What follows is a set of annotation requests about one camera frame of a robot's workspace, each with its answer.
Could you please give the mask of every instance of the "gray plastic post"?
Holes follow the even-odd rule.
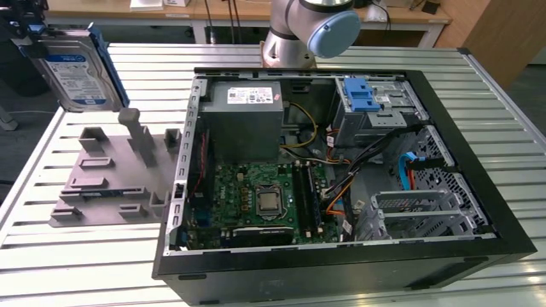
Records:
[[[144,133],[143,126],[140,126],[139,122],[140,118],[140,111],[133,108],[124,108],[119,111],[117,121],[119,123],[127,127],[128,133],[131,134],[132,138],[132,145],[140,153],[140,157],[143,158],[143,162],[147,168],[151,168],[157,165],[155,160],[152,147],[149,146],[151,138],[149,133]]]

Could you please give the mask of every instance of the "3d printed stand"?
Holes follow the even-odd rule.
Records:
[[[123,109],[119,123],[131,136],[108,137],[100,127],[85,128],[65,188],[49,225],[92,226],[156,223],[169,201],[180,130],[151,136],[140,126],[139,110]]]

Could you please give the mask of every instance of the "hard drive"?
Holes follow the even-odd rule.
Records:
[[[67,112],[119,111],[128,97],[113,68],[100,31],[49,29],[39,42],[45,58],[32,61]]]

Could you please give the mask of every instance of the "open computer tower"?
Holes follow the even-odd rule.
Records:
[[[195,71],[152,277],[189,305],[443,287],[535,252],[422,72]]]

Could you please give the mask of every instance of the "small box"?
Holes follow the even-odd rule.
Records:
[[[412,0],[383,0],[383,3],[395,8],[410,8]]]
[[[163,10],[161,0],[131,0],[131,12]]]
[[[191,0],[163,0],[164,5],[187,6]]]

